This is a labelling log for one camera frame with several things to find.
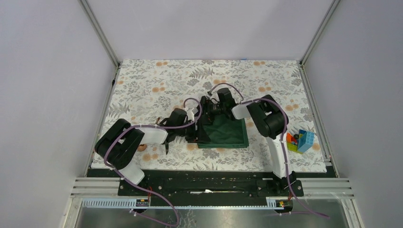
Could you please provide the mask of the dark green cloth napkin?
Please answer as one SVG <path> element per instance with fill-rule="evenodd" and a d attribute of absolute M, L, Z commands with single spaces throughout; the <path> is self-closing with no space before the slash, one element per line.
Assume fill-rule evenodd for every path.
<path fill-rule="evenodd" d="M 241 149 L 249 147 L 245 120 L 230 120 L 225 115 L 217 115 L 211 125 L 201 127 L 209 141 L 198 142 L 202 149 Z"/>

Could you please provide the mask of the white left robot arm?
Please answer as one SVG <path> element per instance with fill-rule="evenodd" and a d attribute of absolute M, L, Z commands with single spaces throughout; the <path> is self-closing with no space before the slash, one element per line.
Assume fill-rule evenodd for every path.
<path fill-rule="evenodd" d="M 138 148 L 143 144 L 162 144 L 168 152 L 169 143 L 177 137 L 190 143 L 197 142 L 197 120 L 200 116 L 200 108 L 188 111 L 176 108 L 168 118 L 155 125 L 131 125 L 125 119 L 118 119 L 96 142 L 94 151 L 104 159 L 106 166 L 129 181 L 129 189 L 135 195 L 142 195 L 147 191 L 147 183 L 143 179 L 145 174 L 132 161 Z"/>

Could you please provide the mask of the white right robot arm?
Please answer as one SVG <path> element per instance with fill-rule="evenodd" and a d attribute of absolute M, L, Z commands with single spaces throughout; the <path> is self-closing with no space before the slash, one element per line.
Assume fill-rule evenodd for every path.
<path fill-rule="evenodd" d="M 288 116 L 272 96 L 245 103 L 236 103 L 227 88 L 218 91 L 218 99 L 202 96 L 197 122 L 199 148 L 247 148 L 245 119 L 251 118 L 258 132 L 266 139 L 272 160 L 273 191 L 280 196 L 296 196 L 297 177 L 288 165 L 285 148 Z"/>

